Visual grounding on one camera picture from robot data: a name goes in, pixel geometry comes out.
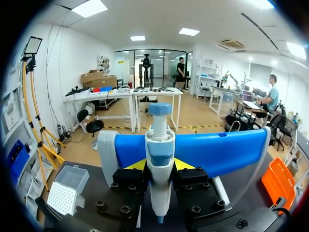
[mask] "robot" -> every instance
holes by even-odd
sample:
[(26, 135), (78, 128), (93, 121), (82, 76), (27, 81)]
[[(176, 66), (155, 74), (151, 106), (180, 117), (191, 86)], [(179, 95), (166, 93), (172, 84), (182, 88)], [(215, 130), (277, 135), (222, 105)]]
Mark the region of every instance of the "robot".
[[(149, 54), (145, 54), (145, 58), (143, 60), (143, 64), (140, 64), (140, 86), (138, 88), (146, 88), (150, 87), (150, 91), (153, 90), (154, 86), (154, 65), (150, 64)], [(143, 86), (143, 76), (142, 76), (142, 67), (144, 67), (144, 86)], [(148, 68), (150, 68), (150, 83), (148, 78)]]

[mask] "black stool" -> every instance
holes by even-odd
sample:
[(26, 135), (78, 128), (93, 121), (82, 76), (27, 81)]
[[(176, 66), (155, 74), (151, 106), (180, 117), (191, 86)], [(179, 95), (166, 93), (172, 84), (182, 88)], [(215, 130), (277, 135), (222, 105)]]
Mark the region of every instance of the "black stool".
[[(77, 114), (77, 120), (79, 123), (81, 123), (87, 116), (88, 116), (88, 110), (83, 109)], [(86, 125), (86, 131), (88, 133), (92, 133), (92, 138), (95, 137), (95, 133), (100, 131), (104, 128), (104, 123), (101, 120), (94, 120), (89, 122)], [(95, 140), (92, 142), (91, 145), (92, 149), (98, 150), (98, 138), (95, 138)]]

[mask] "glass door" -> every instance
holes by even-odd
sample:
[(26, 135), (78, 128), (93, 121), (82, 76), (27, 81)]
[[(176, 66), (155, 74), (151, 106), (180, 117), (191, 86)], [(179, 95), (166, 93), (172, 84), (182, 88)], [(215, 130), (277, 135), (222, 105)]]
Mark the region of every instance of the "glass door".
[[(143, 64), (145, 54), (149, 54), (150, 63), (154, 65), (154, 87), (162, 87), (163, 82), (163, 50), (160, 49), (138, 49), (135, 50), (135, 88), (140, 86), (140, 64)], [(144, 71), (142, 67), (142, 85), (144, 85)]]
[(126, 86), (128, 82), (133, 83), (134, 77), (134, 51), (115, 52), (114, 72), (118, 85)]
[(186, 61), (186, 53), (181, 51), (164, 50), (164, 75), (163, 86), (175, 87), (177, 72), (177, 64), (182, 57)]

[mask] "ceiling light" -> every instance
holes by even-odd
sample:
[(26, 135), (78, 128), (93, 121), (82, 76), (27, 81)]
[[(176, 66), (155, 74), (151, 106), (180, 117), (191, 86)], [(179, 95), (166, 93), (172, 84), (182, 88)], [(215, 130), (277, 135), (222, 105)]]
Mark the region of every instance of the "ceiling light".
[(132, 41), (144, 41), (145, 36), (144, 35), (139, 35), (139, 36), (131, 36), (130, 37)]
[(273, 9), (275, 8), (268, 0), (249, 0), (253, 5), (260, 9)]
[(288, 46), (293, 56), (306, 59), (306, 52), (302, 46), (289, 42), (287, 42), (286, 45)]
[(277, 64), (278, 64), (278, 61), (276, 61), (275, 59), (271, 61), (271, 65), (277, 65)]
[(182, 29), (179, 31), (179, 34), (195, 36), (195, 35), (199, 34), (199, 30), (193, 30), (193, 29), (188, 29), (188, 28), (182, 28)]
[(108, 10), (100, 0), (89, 0), (72, 9), (73, 12), (84, 18)]

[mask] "ceiling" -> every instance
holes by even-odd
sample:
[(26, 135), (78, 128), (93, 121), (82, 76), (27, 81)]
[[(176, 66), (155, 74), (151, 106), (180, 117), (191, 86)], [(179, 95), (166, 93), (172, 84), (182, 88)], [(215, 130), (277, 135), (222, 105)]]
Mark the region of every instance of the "ceiling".
[[(276, 9), (261, 10), (248, 0), (101, 0), (107, 11), (82, 18), (66, 8), (74, 8), (84, 0), (56, 0), (40, 21), (62, 25), (91, 35), (115, 50), (122, 46), (166, 44), (190, 46), (196, 43), (217, 46), (223, 39), (236, 39), (245, 46), (242, 53), (232, 55), (248, 62), (271, 66), (291, 73), (308, 73), (309, 58), (292, 56), (286, 42), (301, 44), (291, 26)], [(245, 13), (273, 41), (241, 13)], [(180, 35), (181, 28), (197, 29), (196, 36)], [(146, 41), (133, 42), (130, 36), (145, 35)]]

